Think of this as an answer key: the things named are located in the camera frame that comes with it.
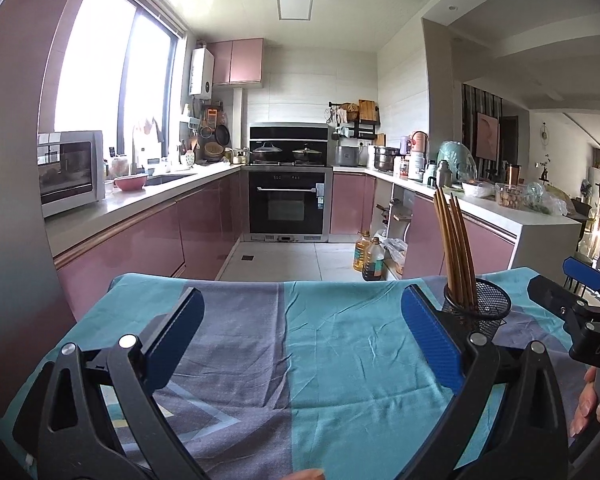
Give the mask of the right hand pink sleeve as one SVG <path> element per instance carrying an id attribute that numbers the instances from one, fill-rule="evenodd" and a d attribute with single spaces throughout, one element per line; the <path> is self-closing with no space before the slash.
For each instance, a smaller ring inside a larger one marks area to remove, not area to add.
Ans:
<path id="1" fill-rule="evenodd" d="M 597 368 L 591 366 L 584 375 L 585 386 L 579 396 L 579 403 L 569 428 L 570 438 L 580 434 L 593 419 L 600 423 L 600 400 L 598 400 L 594 385 L 596 374 Z"/>

